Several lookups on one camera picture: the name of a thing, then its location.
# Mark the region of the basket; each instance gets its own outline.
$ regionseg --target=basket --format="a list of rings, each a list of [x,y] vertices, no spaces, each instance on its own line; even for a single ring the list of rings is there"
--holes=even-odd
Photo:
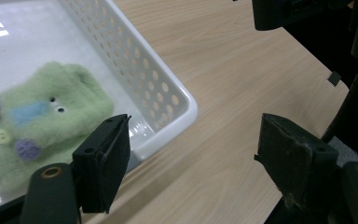
[[[0,1],[0,91],[47,61],[87,67],[131,115],[131,169],[189,127],[195,99],[114,2]]]

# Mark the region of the stuffed animal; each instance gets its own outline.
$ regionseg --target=stuffed animal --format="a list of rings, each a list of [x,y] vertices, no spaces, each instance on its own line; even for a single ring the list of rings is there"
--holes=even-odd
[[[72,152],[113,114],[113,101],[83,66],[46,63],[0,92],[0,184],[15,186]]]

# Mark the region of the purple pom-pom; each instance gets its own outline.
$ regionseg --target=purple pom-pom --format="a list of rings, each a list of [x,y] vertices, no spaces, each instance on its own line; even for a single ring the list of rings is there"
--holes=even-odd
[[[34,141],[21,139],[16,141],[14,144],[16,148],[17,154],[25,161],[32,161],[39,157],[40,155],[40,147],[37,147]]]

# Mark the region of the wooden table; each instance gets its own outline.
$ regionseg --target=wooden table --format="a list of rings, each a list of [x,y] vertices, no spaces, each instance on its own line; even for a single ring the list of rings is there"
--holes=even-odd
[[[283,28],[257,31],[251,0],[116,0],[193,94],[196,122],[127,174],[86,223],[264,223],[281,194],[254,161],[262,113],[321,137],[348,88]]]

